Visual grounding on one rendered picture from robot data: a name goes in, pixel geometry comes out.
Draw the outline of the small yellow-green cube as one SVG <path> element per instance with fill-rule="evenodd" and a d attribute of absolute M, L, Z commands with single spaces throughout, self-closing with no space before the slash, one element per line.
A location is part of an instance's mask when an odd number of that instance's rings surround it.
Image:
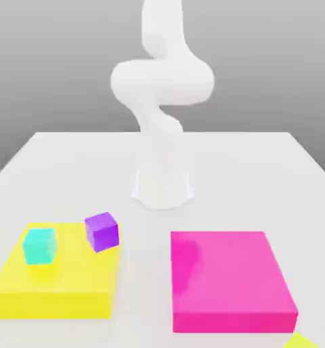
<path fill-rule="evenodd" d="M 294 332 L 283 348 L 320 348 L 320 346 L 310 341 L 302 334 Z"/>

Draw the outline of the small purple cube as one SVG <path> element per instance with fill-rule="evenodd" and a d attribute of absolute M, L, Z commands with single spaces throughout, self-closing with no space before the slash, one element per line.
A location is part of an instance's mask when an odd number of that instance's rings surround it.
<path fill-rule="evenodd" d="M 87 217 L 84 223 L 86 238 L 94 252 L 99 253 L 119 245 L 119 226 L 109 212 Z"/>

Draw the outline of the large pink box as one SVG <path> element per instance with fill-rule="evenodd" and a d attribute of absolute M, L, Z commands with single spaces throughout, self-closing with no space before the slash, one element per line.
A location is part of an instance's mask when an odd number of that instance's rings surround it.
<path fill-rule="evenodd" d="M 298 309 L 263 232 L 171 232 L 173 331 L 292 333 Z"/>

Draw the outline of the small cyan cube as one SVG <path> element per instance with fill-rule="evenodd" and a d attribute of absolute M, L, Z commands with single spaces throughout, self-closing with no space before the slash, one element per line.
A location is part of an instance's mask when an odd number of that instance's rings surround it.
<path fill-rule="evenodd" d="M 58 249 L 55 229 L 29 229 L 22 248 L 28 265 L 52 264 Z"/>

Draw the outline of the large yellow box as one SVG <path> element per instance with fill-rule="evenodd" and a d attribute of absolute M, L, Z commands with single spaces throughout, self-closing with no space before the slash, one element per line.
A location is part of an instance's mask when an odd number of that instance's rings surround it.
<path fill-rule="evenodd" d="M 0 319 L 109 319 L 122 247 L 93 251 L 83 223 L 30 223 L 53 228 L 52 264 L 28 265 L 21 236 L 0 270 Z"/>

